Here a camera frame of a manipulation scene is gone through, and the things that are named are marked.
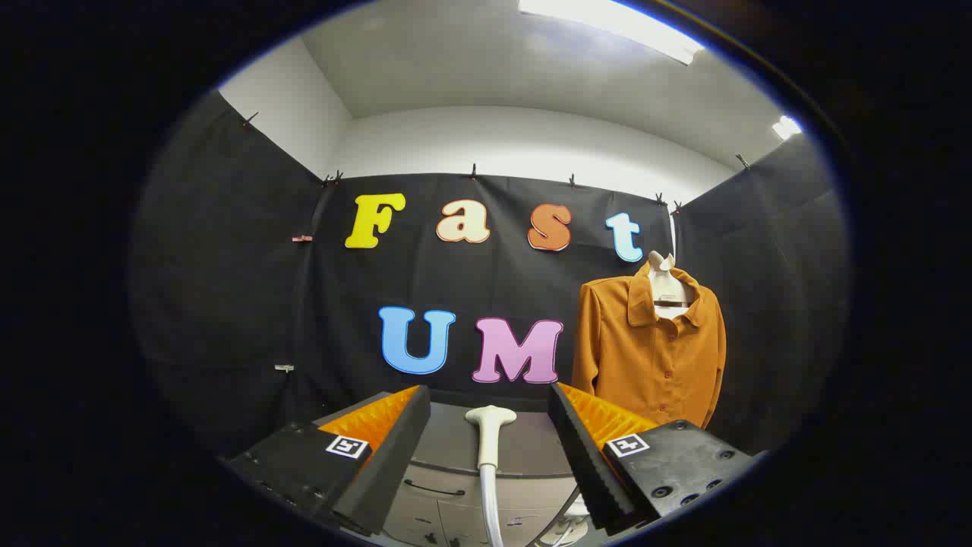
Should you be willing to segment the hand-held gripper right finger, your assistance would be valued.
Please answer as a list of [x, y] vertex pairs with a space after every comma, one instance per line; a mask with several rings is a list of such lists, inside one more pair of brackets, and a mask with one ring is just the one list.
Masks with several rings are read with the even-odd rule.
[[701, 504], [758, 461], [688, 420], [657, 425], [562, 382], [550, 387], [548, 416], [593, 525], [606, 533]]

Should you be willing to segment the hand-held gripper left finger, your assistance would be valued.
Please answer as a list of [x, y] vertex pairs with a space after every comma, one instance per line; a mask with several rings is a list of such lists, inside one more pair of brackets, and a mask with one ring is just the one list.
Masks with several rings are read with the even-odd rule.
[[284, 425], [229, 458], [261, 494], [321, 526], [381, 532], [431, 415], [424, 385]]

